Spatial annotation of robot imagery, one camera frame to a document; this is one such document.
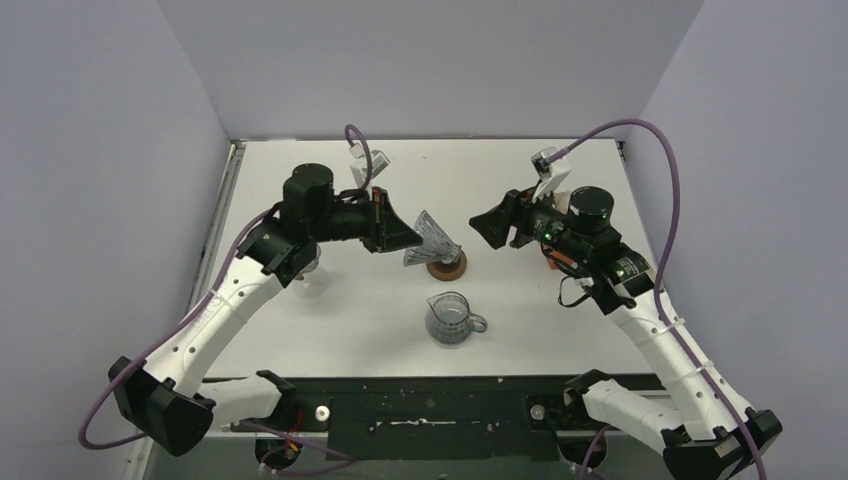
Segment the clear glass carafe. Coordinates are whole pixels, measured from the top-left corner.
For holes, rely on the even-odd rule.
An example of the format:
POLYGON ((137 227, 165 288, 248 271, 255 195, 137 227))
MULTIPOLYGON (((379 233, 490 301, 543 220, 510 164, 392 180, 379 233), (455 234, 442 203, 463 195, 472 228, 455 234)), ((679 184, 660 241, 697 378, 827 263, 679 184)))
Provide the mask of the clear glass carafe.
POLYGON ((299 273, 291 283, 294 292, 302 298, 314 298, 322 295, 328 288, 329 277, 321 266, 322 251, 316 247, 315 258, 299 273))

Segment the orange black coffee filter box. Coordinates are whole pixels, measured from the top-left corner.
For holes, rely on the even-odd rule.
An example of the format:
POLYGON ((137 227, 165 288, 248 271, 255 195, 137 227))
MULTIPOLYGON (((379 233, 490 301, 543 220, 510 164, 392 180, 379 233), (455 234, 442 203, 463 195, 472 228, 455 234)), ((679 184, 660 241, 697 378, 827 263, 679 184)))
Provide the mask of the orange black coffee filter box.
POLYGON ((543 248, 542 254, 546 258, 546 261, 551 270, 562 270, 562 259, 561 255, 558 252, 551 249, 543 248))

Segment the clear glass pitcher with handle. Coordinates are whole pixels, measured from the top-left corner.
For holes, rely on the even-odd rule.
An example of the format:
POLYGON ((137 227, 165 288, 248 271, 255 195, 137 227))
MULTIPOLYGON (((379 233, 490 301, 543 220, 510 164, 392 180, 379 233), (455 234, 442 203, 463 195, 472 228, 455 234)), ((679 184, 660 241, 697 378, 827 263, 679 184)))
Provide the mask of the clear glass pitcher with handle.
POLYGON ((459 292, 443 292, 426 302, 425 329, 430 338, 442 346, 458 346, 472 334, 488 330, 487 319, 474 313, 468 299, 459 292))

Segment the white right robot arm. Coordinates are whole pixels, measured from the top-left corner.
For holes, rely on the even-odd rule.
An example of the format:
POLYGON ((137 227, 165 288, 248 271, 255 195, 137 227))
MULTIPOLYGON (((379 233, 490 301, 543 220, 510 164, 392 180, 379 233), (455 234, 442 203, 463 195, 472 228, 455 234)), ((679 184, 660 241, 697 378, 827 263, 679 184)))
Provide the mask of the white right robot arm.
POLYGON ((532 194, 511 190, 469 224, 494 249, 538 243, 639 350, 673 402, 590 370, 566 384, 565 406, 657 452, 675 479, 730 479, 761 460, 780 421, 739 395, 696 345, 651 265, 612 226, 613 196, 581 187, 561 212, 532 194))

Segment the small clear glass cup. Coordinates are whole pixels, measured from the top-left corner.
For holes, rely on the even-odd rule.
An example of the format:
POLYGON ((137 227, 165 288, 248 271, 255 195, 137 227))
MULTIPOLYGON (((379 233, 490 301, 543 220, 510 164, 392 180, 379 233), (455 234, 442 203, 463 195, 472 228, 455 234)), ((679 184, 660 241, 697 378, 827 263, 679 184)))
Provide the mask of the small clear glass cup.
POLYGON ((425 263, 452 264, 460 259, 461 245, 450 238, 427 210, 421 211, 413 230, 421 237, 422 243, 405 249, 404 267, 425 263))

